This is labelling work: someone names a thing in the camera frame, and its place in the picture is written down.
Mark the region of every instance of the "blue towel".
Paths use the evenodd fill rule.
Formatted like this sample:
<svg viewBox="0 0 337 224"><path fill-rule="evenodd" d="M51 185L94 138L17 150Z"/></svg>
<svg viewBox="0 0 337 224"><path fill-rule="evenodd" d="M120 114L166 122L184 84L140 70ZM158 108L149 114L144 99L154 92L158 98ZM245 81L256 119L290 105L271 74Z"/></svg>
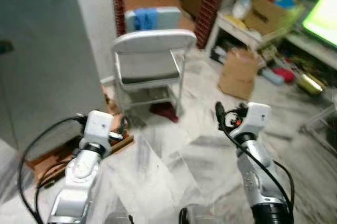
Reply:
<svg viewBox="0 0 337 224"><path fill-rule="evenodd" d="M155 30L157 28L158 12L156 8L136 9L134 27L136 31Z"/></svg>

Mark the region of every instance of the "television screen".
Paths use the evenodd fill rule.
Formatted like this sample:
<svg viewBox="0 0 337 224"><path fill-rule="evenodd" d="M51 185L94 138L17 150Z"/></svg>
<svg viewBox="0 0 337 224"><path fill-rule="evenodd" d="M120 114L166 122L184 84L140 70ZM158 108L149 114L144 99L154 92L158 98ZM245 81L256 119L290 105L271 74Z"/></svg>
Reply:
<svg viewBox="0 0 337 224"><path fill-rule="evenodd" d="M337 1L319 0L303 25L316 36L337 47Z"/></svg>

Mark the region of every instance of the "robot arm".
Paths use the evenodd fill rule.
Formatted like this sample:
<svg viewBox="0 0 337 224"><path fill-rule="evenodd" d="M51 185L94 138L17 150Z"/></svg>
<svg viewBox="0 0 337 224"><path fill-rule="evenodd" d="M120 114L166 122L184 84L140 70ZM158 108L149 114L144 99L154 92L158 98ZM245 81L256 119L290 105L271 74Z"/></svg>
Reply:
<svg viewBox="0 0 337 224"><path fill-rule="evenodd" d="M57 195L49 224L83 224L92 200L92 189L100 169L100 161L110 154L110 128L113 116L92 111L88 115L81 151L66 168L65 185Z"/></svg>
<svg viewBox="0 0 337 224"><path fill-rule="evenodd" d="M220 123L225 123L228 113L236 114L231 121L233 126L219 125L226 130L245 150L252 154L275 178L280 180L275 171L272 157L262 144L257 141L259 132L264 129L270 114L270 107L264 104L241 104L237 109L225 112L221 103L216 104L216 115ZM253 212L255 223L291 223L287 204L275 182L257 163L237 149L237 165L241 172L245 194Z"/></svg>

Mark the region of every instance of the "chair seat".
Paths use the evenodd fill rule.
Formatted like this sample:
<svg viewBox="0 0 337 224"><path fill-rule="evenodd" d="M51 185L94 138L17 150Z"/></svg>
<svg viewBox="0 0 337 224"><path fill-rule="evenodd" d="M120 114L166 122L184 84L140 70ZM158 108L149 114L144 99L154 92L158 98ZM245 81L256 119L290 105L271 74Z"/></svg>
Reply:
<svg viewBox="0 0 337 224"><path fill-rule="evenodd" d="M171 51L118 54L121 83L140 84L179 79L180 73Z"/></svg>

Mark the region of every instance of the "white cabinet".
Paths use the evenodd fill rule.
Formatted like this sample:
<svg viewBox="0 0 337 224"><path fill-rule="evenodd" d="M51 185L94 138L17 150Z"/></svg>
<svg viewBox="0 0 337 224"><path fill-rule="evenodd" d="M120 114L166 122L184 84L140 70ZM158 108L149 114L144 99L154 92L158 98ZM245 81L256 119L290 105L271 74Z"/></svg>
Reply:
<svg viewBox="0 0 337 224"><path fill-rule="evenodd" d="M0 5L0 41L14 48L0 55L0 77L16 148L23 151L52 123L104 110L105 103L77 0L0 0ZM33 155L65 142L76 128L58 130Z"/></svg>

